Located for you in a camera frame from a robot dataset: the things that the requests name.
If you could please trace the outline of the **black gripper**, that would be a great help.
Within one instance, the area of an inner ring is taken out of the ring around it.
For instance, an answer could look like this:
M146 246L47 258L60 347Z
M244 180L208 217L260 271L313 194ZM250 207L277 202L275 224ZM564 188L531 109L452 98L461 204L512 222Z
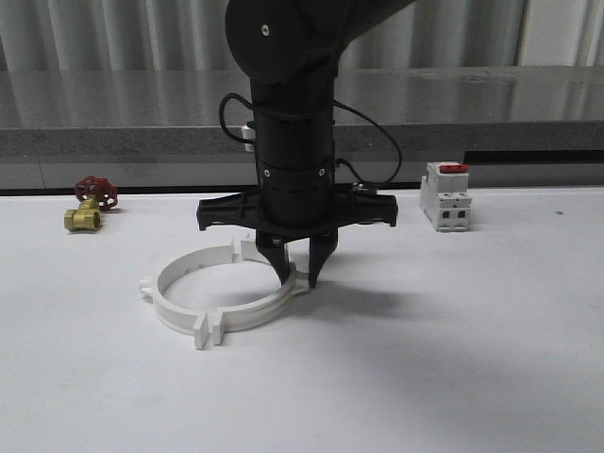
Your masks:
M368 183L335 184L335 171L325 163L309 170L279 170L262 164L253 191L204 199L197 208L200 230L227 225L256 232L257 250L282 284L290 275L286 243L310 238L309 284L336 249L340 227L355 224L396 225L392 195L377 193Z

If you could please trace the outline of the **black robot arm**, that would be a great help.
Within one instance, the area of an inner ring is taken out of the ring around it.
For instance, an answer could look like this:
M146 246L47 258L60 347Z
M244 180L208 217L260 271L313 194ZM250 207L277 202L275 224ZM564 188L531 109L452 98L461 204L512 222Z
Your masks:
M226 38L250 80L256 190L200 202L201 228L252 228L256 247L281 280L290 274L286 246L310 243L309 283L354 224L394 225L396 200L335 184L334 82L345 48L404 8L401 1L231 1Z

